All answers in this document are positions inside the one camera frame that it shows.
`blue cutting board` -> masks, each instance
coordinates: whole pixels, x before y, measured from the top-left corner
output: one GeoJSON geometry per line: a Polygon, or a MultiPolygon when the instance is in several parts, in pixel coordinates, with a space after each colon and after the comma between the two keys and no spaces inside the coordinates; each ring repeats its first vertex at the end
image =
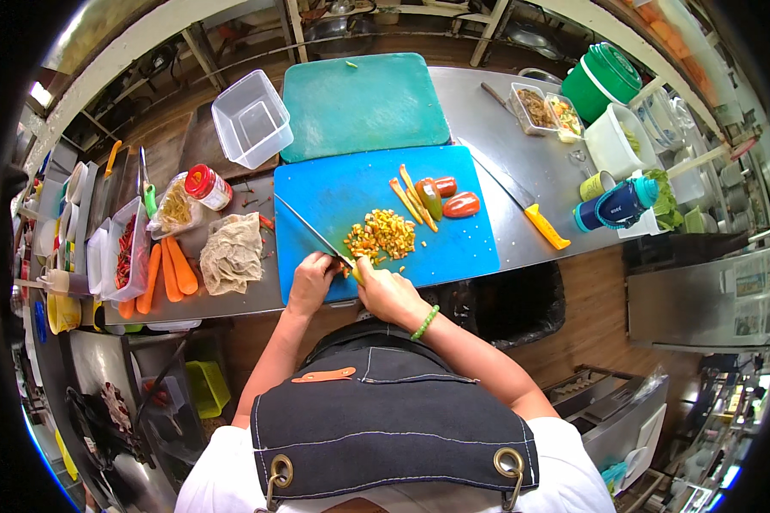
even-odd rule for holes
{"type": "MultiPolygon", "coordinates": [[[[364,224],[367,212],[393,209],[412,219],[388,184],[390,179],[399,176],[399,166],[403,163],[414,180],[452,176],[459,191],[471,190],[483,198],[471,152],[464,146],[381,150],[280,166],[274,172],[274,192],[334,247],[350,256],[342,241],[351,225],[364,224]]],[[[285,205],[275,202],[274,210],[280,288],[282,300],[287,304],[296,266],[308,254],[325,249],[285,205]]],[[[397,272],[404,265],[402,276],[418,287],[499,270],[493,230],[484,204],[470,218],[443,218],[438,226],[439,232],[433,233],[427,224],[417,225],[416,252],[408,253],[404,259],[385,260],[378,268],[397,272]],[[422,247],[421,241],[425,241],[427,247],[422,247]]],[[[339,275],[331,284],[326,301],[353,297],[357,297],[356,281],[339,275]]]]}
{"type": "Polygon", "coordinates": [[[286,71],[282,94],[294,134],[280,152],[286,162],[445,144],[451,137],[418,53],[297,64],[286,71]]]}

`leather tag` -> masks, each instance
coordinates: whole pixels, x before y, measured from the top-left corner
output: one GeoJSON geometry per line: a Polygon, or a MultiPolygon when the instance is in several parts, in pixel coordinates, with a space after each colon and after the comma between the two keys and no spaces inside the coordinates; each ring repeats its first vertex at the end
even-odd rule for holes
{"type": "Polygon", "coordinates": [[[303,377],[295,377],[291,383],[318,383],[321,381],[337,381],[338,379],[350,379],[356,372],[354,367],[345,367],[337,370],[324,370],[318,373],[308,373],[303,377]]]}

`red jar lid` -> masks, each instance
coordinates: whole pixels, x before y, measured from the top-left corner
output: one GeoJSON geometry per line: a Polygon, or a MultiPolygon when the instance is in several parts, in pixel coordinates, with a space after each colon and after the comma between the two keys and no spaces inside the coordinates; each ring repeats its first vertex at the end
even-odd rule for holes
{"type": "Polygon", "coordinates": [[[185,192],[197,200],[203,199],[214,188],[214,171],[205,164],[197,164],[185,177],[185,192]]]}

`yellow basket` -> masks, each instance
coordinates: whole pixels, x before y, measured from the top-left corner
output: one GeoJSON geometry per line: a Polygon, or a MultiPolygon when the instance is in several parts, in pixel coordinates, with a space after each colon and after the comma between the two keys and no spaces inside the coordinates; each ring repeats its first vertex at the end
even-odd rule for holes
{"type": "Polygon", "coordinates": [[[191,396],[201,419],[218,417],[222,407],[231,399],[225,379],[216,362],[185,362],[191,396]]]}

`blue water bottle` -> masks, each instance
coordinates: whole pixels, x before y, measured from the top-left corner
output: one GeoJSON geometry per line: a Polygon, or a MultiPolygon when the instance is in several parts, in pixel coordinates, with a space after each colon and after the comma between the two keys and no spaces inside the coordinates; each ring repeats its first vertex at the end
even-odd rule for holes
{"type": "Polygon", "coordinates": [[[629,228],[656,203],[658,183],[645,177],[627,178],[593,200],[579,203],[573,215],[581,231],[599,227],[629,228]]]}

